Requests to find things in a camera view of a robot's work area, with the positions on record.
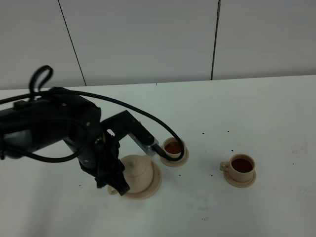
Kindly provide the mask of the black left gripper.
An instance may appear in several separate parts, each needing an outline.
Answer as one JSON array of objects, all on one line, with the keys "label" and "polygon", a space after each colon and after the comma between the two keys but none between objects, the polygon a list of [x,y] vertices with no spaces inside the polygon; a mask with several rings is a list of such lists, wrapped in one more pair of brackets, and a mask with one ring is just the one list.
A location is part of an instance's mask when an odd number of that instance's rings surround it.
[{"label": "black left gripper", "polygon": [[80,167],[95,177],[96,186],[101,189],[108,185],[110,195],[125,195],[130,186],[125,180],[125,166],[115,154],[115,146],[105,143],[101,137],[89,142],[80,154]]}]

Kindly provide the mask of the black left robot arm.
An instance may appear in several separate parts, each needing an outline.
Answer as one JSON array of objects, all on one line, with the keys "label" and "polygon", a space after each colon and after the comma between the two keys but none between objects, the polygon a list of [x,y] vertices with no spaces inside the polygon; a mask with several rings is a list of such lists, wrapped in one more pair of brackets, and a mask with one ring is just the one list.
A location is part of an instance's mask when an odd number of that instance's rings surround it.
[{"label": "black left robot arm", "polygon": [[[101,123],[101,109],[89,100],[53,88],[49,95],[20,100],[0,113],[0,158],[28,157],[61,163],[77,158],[81,169],[93,176],[97,187],[106,185],[126,194],[124,165],[118,159],[119,143]],[[46,158],[34,153],[64,141],[73,152],[64,158]]]}]

